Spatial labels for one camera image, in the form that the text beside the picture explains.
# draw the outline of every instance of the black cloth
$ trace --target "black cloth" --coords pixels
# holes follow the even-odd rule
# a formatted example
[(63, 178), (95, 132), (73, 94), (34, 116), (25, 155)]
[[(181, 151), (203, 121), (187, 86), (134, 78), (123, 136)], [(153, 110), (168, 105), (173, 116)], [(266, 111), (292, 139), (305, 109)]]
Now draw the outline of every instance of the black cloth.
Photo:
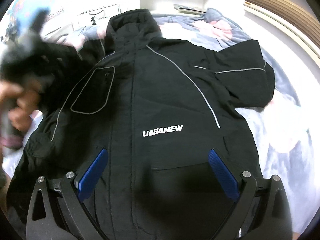
[[(89, 41), (90, 48), (98, 49)], [(274, 72), (259, 43), (215, 52), (164, 39), (150, 12), (138, 9), (110, 19), (104, 49), (109, 56), (91, 71), (62, 68), (42, 96), (44, 118), (8, 191), (11, 223), (24, 234), (39, 176), (76, 172), (105, 148), (108, 166), (86, 206), (111, 240), (209, 239), (232, 206), (209, 150), (262, 177), (252, 133), (235, 110), (264, 107), (273, 96)]]

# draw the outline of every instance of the jacket pocket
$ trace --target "jacket pocket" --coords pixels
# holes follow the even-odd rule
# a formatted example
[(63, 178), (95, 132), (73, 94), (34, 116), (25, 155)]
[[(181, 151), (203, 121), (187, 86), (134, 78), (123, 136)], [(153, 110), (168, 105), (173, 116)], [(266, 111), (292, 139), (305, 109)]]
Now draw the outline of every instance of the jacket pocket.
[(186, 164), (175, 160), (161, 166), (169, 169), (146, 168), (135, 180), (137, 223), (147, 232), (163, 226), (168, 235), (161, 239), (209, 239), (232, 207), (209, 163)]
[(250, 131), (232, 131), (223, 140), (227, 159), (233, 166), (240, 172), (249, 171), (255, 177), (262, 178), (257, 147)]
[(71, 111), (79, 114), (95, 114), (107, 104), (111, 91), (115, 67), (97, 67), (82, 87)]
[(196, 144), (181, 144), (162, 142), (161, 146), (150, 151), (152, 170), (167, 170), (208, 162), (210, 147)]
[(85, 162), (89, 162), (93, 156), (97, 156), (103, 147), (87, 146), (81, 143), (63, 140), (52, 142), (46, 133), (35, 131), (29, 138), (25, 150), (29, 155), (42, 159), (55, 167), (68, 171), (77, 171)]

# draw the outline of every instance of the jacket collar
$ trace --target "jacket collar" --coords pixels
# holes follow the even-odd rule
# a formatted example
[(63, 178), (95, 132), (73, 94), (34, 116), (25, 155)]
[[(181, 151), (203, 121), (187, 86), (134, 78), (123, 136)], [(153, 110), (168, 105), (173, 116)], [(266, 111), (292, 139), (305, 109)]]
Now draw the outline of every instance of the jacket collar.
[(107, 27), (106, 50), (116, 50), (126, 44), (145, 43), (161, 37), (161, 31), (148, 9), (127, 11), (113, 16)]

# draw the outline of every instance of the metal screw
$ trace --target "metal screw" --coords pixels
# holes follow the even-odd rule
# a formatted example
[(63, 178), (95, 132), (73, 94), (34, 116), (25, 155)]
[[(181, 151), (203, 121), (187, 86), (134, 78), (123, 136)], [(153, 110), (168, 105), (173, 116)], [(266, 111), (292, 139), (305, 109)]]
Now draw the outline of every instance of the metal screw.
[(38, 182), (41, 183), (42, 181), (44, 181), (44, 176), (41, 176), (38, 178)]
[(279, 181), (279, 180), (280, 180), (280, 177), (279, 177), (278, 175), (274, 175), (274, 176), (273, 176), (273, 179), (274, 179), (275, 181)]
[(71, 179), (72, 177), (74, 176), (74, 173), (72, 171), (69, 171), (67, 174), (66, 174), (66, 177), (68, 179)]
[(251, 173), (248, 172), (248, 171), (244, 171), (244, 172), (242, 172), (242, 175), (243, 175), (244, 177), (246, 177), (246, 178), (249, 178), (249, 177), (251, 176)]

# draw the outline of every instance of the black metal bracket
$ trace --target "black metal bracket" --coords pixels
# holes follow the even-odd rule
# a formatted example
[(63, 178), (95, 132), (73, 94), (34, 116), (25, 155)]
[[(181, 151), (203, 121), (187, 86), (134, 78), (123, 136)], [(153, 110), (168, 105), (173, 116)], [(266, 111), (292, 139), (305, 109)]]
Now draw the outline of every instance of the black metal bracket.
[(109, 240), (77, 198), (75, 177), (68, 172), (59, 183), (38, 178), (29, 205), (27, 240)]
[[(221, 170), (227, 168), (237, 181), (241, 194), (211, 240), (292, 240), (289, 202), (280, 177), (273, 175), (270, 179), (256, 179), (249, 171), (241, 172), (231, 165), (221, 154), (218, 154), (217, 149), (213, 151), (215, 158), (219, 158), (216, 163), (224, 166), (219, 168), (212, 165), (213, 171), (219, 172), (218, 176), (221, 176)], [(257, 207), (252, 209), (256, 199), (258, 199)], [(252, 210), (255, 214), (249, 219), (250, 226), (245, 235), (241, 234), (242, 236), (239, 237), (239, 231), (245, 220), (251, 216), (249, 211)]]

